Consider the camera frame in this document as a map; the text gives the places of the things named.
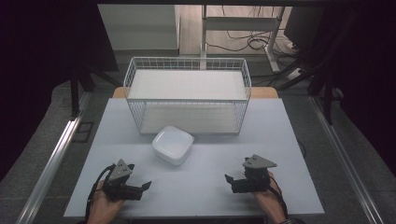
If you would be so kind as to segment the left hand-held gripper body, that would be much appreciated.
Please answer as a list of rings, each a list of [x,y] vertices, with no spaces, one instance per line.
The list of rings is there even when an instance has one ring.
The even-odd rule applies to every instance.
[[[128,165],[124,160],[119,160],[106,176],[102,190],[111,201],[141,200],[143,189],[141,187],[133,187],[126,184],[133,169],[133,164]]]

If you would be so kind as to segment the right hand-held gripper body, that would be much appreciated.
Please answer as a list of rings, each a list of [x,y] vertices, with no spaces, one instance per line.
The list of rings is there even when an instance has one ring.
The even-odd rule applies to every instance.
[[[253,154],[243,162],[245,179],[234,180],[231,178],[233,193],[248,193],[266,191],[270,187],[268,169],[277,167],[277,164],[259,155]]]

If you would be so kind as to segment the white square bowl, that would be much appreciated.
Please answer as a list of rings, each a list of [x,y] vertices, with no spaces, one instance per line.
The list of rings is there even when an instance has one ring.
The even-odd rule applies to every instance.
[[[174,126],[164,127],[152,141],[155,153],[161,159],[180,165],[191,152],[194,137]]]

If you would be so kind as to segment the white wire basket rack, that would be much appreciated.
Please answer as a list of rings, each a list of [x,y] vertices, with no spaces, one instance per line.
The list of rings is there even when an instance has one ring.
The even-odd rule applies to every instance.
[[[238,134],[251,79],[241,58],[134,57],[123,92],[142,134],[166,126],[192,134]]]

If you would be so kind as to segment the person's right hand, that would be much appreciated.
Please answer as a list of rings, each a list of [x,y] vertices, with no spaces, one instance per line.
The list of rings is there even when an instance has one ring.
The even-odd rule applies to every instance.
[[[281,191],[275,182],[274,175],[269,172],[271,179],[270,187],[276,192],[273,193],[271,190],[254,192],[253,195],[264,214],[271,220],[273,224],[282,224],[285,220],[285,214],[283,207],[278,199],[278,195]]]

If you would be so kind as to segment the person's left hand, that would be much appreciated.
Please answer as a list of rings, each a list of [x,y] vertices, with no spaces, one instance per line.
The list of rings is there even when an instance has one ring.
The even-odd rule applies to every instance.
[[[87,224],[110,224],[119,211],[124,201],[111,201],[102,191],[104,181],[100,180],[92,197],[92,205]]]

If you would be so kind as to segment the pale table cover sheet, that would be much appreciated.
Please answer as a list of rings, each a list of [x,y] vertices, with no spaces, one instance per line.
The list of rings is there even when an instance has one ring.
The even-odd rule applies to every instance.
[[[85,214],[97,176],[110,164],[134,165],[128,182],[149,183],[140,201],[120,211],[127,218],[257,217],[261,211],[249,193],[233,193],[226,178],[240,178],[245,158],[256,154],[275,163],[272,172],[292,215],[323,211],[299,149],[283,102],[253,99],[238,135],[198,135],[191,154],[179,166],[160,159],[150,135],[138,132],[125,100],[111,99],[65,210],[67,217]]]

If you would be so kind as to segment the black stand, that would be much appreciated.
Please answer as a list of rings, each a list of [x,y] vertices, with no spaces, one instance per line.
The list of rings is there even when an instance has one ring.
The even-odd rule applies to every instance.
[[[342,26],[337,32],[337,35],[330,45],[327,54],[323,58],[322,63],[318,65],[318,71],[307,89],[310,95],[318,95],[321,90],[324,90],[322,115],[329,125],[332,125],[332,63],[337,51],[342,47],[342,44],[356,18],[357,12],[355,10],[351,10],[343,21]]]
[[[74,64],[70,71],[71,120],[75,120],[78,117],[82,108],[82,104],[79,101],[81,97],[79,96],[78,87],[81,86],[85,92],[92,92],[95,88],[91,74],[98,76],[115,87],[121,86],[121,83],[114,77],[92,65]]]

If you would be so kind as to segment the white power strip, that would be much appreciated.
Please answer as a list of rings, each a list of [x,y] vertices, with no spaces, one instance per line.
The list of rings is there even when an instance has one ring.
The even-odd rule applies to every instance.
[[[288,80],[293,80],[296,77],[298,77],[303,71],[304,70],[302,68],[296,68],[290,74],[288,74],[287,79]]]

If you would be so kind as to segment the dark curtain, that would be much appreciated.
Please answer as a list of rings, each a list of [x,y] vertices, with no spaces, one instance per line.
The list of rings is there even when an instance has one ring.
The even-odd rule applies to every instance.
[[[332,70],[341,107],[396,175],[396,0],[362,0]]]
[[[118,69],[99,0],[0,0],[0,181],[44,118],[52,91]]]

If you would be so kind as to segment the white cabinet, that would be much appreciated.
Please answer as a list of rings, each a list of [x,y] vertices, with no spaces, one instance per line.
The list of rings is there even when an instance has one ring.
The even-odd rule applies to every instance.
[[[179,49],[178,5],[98,5],[114,50]]]

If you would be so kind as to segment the metal rail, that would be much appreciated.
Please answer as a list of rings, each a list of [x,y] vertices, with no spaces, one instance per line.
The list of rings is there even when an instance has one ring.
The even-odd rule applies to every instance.
[[[355,166],[348,157],[339,135],[330,122],[326,120],[323,114],[324,109],[320,103],[320,100],[313,96],[309,96],[308,99],[316,111],[322,128],[330,140],[334,153],[336,154],[346,174],[346,178],[348,179],[348,182],[350,183],[367,219],[371,224],[386,224],[386,220],[380,214],[378,206],[375,204],[373,197],[363,184]]]
[[[45,199],[54,177],[57,174],[64,155],[72,142],[73,135],[78,129],[91,97],[92,95],[89,92],[82,93],[81,98],[78,100],[79,111],[77,112],[77,115],[66,123],[61,137],[59,138],[55,148],[52,150],[49,160],[38,178],[35,187],[33,188],[25,206],[21,210],[15,224],[32,224],[35,220],[35,216]]]

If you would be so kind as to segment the white desk frame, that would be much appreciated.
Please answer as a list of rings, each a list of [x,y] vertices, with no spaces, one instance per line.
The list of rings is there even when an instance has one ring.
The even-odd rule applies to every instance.
[[[273,18],[248,18],[248,17],[208,17],[207,5],[202,5],[202,41],[200,56],[206,57],[206,32],[207,31],[260,31],[270,32],[269,41],[264,47],[268,62],[274,73],[280,69],[274,55],[274,44],[283,19],[285,7],[280,7]]]

